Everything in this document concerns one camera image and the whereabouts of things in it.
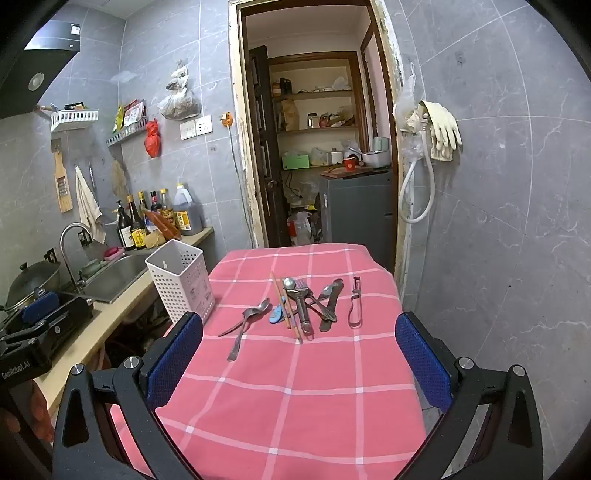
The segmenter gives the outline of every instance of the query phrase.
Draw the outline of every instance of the pantry shelf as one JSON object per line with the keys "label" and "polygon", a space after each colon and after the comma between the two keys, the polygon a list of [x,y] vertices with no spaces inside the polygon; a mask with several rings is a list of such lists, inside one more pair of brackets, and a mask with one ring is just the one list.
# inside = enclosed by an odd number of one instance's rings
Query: pantry shelf
{"label": "pantry shelf", "polygon": [[331,128],[303,128],[301,130],[289,130],[287,132],[277,132],[277,135],[288,136],[288,135],[302,135],[302,134],[317,134],[319,132],[335,132],[335,131],[352,131],[357,130],[356,125],[352,127],[331,127]]}
{"label": "pantry shelf", "polygon": [[351,96],[353,96],[353,90],[331,90],[329,92],[290,93],[287,95],[274,97],[273,100],[280,102],[281,100],[314,100],[320,98],[342,98]]}

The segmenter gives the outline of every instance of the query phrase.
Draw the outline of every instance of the cutting board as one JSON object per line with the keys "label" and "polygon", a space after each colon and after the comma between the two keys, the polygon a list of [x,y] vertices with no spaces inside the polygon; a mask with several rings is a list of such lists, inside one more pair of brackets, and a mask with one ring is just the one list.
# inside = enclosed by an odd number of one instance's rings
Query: cutting board
{"label": "cutting board", "polygon": [[331,171],[323,171],[320,175],[328,179],[344,179],[345,177],[353,177],[360,173],[367,173],[373,169],[373,167],[360,167],[357,165],[354,171],[348,171],[345,167],[337,167]]}
{"label": "cutting board", "polygon": [[72,197],[70,195],[70,185],[68,184],[68,174],[61,157],[61,138],[51,140],[51,152],[53,153],[53,160],[56,162],[53,177],[56,182],[57,204],[60,207],[60,212],[64,213],[72,210]]}

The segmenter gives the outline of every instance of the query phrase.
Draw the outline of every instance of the rubber gloves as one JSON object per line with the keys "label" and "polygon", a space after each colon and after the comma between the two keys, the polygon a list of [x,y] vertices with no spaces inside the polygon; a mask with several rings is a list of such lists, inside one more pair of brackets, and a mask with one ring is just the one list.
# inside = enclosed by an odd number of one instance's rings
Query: rubber gloves
{"label": "rubber gloves", "polygon": [[417,110],[408,119],[410,130],[421,130],[421,118],[424,113],[429,114],[431,134],[431,158],[433,160],[451,161],[453,151],[462,144],[462,138],[457,128],[456,119],[439,103],[421,100]]}

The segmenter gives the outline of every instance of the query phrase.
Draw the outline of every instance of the pink checkered tablecloth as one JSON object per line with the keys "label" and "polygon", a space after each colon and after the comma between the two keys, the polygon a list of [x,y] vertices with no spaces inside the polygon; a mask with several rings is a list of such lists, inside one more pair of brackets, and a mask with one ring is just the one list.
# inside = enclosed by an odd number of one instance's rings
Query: pink checkered tablecloth
{"label": "pink checkered tablecloth", "polygon": [[[345,287],[337,322],[298,344],[270,313],[249,325],[235,362],[236,335],[217,337],[266,297],[269,280],[305,278],[317,296]],[[361,277],[363,322],[347,324],[353,276]],[[391,480],[425,439],[413,375],[394,337],[401,313],[392,275],[360,245],[239,250],[210,275],[217,305],[169,403],[157,415],[204,478]],[[149,474],[120,409],[111,410],[133,465]]]}

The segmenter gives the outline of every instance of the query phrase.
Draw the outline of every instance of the pot lid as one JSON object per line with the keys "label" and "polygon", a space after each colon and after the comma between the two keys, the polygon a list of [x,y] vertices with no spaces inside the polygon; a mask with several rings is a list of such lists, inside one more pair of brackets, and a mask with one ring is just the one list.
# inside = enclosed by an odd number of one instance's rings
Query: pot lid
{"label": "pot lid", "polygon": [[35,291],[35,287],[42,287],[60,269],[60,263],[42,261],[29,266],[25,262],[20,268],[21,272],[8,290],[6,308],[11,308],[27,298]]}

